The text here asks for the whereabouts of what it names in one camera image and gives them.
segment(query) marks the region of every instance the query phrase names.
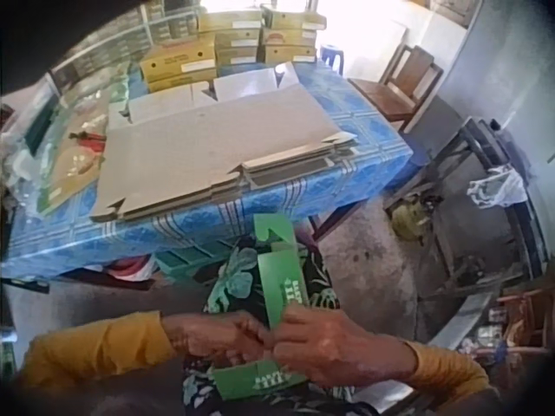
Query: hand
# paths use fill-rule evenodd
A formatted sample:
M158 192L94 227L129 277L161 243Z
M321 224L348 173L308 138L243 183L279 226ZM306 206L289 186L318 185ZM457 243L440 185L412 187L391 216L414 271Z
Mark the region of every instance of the hand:
M173 348L197 357L222 357L233 365L255 361L264 355L270 334L246 312L222 315L173 315L162 319Z
M408 345L366 332L341 310L293 304L273 337L273 359L321 387L403 380L416 369L416 356Z

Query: floral skirt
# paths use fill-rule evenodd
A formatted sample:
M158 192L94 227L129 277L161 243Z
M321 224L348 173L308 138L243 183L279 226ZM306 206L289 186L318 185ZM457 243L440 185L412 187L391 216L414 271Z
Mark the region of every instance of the floral skirt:
M268 316L257 260L258 254L269 251L268 244L244 237L237 242L227 261L198 270L193 277L195 282L209 284L214 281L205 312L219 314L245 310L267 326ZM299 245L298 253L310 305L339 309L339 301L320 252ZM183 401L187 415L378 414L368 404L351 403L352 387L322 389L308 381L267 395L223 401L211 371L209 361L188 360L184 363Z

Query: table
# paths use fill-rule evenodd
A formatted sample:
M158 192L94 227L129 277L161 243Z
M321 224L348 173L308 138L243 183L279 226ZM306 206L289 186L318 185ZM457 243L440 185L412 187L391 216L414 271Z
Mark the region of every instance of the table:
M220 69L220 75L265 68L246 64ZM16 212L3 277L45 278L90 264L240 236L252 231L252 215L284 212L301 220L373 198L404 167L412 151L392 126L346 80L322 62L295 64L298 78L334 122L357 135L359 156L342 166L280 185L245 193L224 204L206 204L134 222L93 223L93 183L45 219ZM138 74L129 76L129 98L146 93ZM63 131L63 114L41 148Z

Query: white plastic bag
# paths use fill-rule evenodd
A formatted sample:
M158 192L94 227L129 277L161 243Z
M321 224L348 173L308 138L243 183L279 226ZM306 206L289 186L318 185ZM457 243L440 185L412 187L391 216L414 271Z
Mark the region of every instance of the white plastic bag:
M21 206L27 215L34 217L35 189L40 182L40 164L31 156L23 136L17 133L0 133L0 180L10 190L10 197L3 198L3 206L13 212Z
M492 206L510 206L528 200L524 180L509 165L494 167L490 176L473 180L468 185L467 195L481 209Z

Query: yellow box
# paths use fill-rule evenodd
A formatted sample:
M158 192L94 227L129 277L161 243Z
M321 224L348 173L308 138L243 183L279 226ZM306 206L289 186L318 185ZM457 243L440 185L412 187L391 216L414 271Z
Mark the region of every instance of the yellow box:
M257 61L258 47L228 48L216 50L218 65L239 65Z
M315 11L288 11L262 6L265 26L270 29L324 30L328 25L325 16Z
M149 82L147 84L148 92L155 93L156 91L178 87L179 85L193 84L195 82L201 82L201 81L211 81L217 77L218 77L218 71L216 70L216 68L205 69L203 71L190 72L188 74L172 76L170 78L166 78L165 80Z
M229 29L214 32L216 49L258 46L260 29Z
M263 45L315 46L317 33L315 30L299 29L262 29Z
M199 33L227 29L260 29L262 27L261 9L229 11L206 11L198 14Z
M316 62L316 48L311 46L264 46L264 62Z
M216 67L214 35L153 46L140 62L147 82Z

